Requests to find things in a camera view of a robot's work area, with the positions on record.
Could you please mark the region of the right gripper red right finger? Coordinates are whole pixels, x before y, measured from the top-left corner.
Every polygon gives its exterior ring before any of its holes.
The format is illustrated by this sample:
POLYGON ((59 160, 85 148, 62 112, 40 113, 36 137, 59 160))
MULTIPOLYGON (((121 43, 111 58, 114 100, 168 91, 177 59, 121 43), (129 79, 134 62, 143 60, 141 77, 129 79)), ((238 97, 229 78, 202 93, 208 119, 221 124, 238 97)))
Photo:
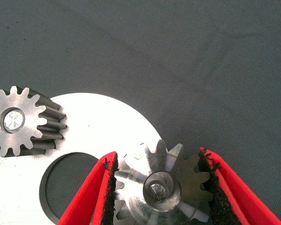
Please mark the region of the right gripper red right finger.
POLYGON ((204 184, 214 194, 209 203, 215 225, 281 225, 281 220, 215 152, 200 148, 199 168, 211 178, 204 184))

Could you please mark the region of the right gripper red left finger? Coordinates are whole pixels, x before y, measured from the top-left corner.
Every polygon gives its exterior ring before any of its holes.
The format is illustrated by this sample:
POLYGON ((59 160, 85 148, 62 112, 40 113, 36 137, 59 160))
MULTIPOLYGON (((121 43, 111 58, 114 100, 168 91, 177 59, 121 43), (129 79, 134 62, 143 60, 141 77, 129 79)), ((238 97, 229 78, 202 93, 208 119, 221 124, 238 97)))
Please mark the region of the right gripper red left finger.
POLYGON ((112 151, 101 157, 66 208, 59 225, 103 225, 113 219, 114 172, 118 156, 112 151))

